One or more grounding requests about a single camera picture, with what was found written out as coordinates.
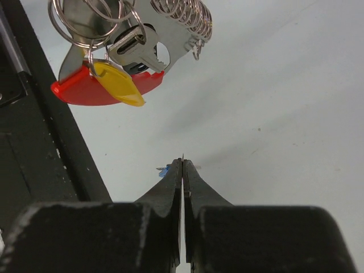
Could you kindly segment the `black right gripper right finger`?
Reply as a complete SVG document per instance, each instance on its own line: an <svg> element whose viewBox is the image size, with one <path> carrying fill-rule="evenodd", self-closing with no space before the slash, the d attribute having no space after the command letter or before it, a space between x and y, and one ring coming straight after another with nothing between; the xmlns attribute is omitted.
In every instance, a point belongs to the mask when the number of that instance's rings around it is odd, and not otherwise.
<svg viewBox="0 0 364 273"><path fill-rule="evenodd" d="M183 161L186 260L192 272L356 272L318 206L233 205Z"/></svg>

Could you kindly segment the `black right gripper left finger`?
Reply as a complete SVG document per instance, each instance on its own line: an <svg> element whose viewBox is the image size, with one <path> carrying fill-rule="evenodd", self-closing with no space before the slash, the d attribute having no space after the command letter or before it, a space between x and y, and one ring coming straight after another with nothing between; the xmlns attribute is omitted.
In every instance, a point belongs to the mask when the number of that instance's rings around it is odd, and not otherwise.
<svg viewBox="0 0 364 273"><path fill-rule="evenodd" d="M180 264L181 159L134 202L51 202L20 214L2 272L175 272Z"/></svg>

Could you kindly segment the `blue key tag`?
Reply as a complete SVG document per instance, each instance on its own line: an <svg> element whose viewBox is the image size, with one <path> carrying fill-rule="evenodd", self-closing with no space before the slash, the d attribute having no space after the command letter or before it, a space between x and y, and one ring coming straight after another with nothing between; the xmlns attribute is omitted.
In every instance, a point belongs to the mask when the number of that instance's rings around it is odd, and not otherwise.
<svg viewBox="0 0 364 273"><path fill-rule="evenodd" d="M157 170L159 171L159 177L165 177L165 175L167 174L167 172L169 170L169 166L158 167Z"/></svg>

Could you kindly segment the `metal key organizer red handle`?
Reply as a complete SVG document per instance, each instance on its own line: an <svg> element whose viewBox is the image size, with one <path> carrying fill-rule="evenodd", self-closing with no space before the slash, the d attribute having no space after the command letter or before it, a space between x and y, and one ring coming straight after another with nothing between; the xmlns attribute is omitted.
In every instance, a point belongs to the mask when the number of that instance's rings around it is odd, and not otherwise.
<svg viewBox="0 0 364 273"><path fill-rule="evenodd" d="M143 106L178 59L200 57L213 32L201 1L49 1L47 8L71 44L51 90L71 105Z"/></svg>

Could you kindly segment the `yellow tag on organizer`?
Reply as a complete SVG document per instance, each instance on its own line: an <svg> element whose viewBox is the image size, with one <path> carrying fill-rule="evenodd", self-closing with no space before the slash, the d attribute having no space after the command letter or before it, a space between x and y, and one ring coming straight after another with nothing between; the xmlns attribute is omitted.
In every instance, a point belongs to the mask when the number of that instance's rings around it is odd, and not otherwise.
<svg viewBox="0 0 364 273"><path fill-rule="evenodd" d="M131 76L111 61L95 59L90 69L101 86L116 100L141 107L145 101Z"/></svg>

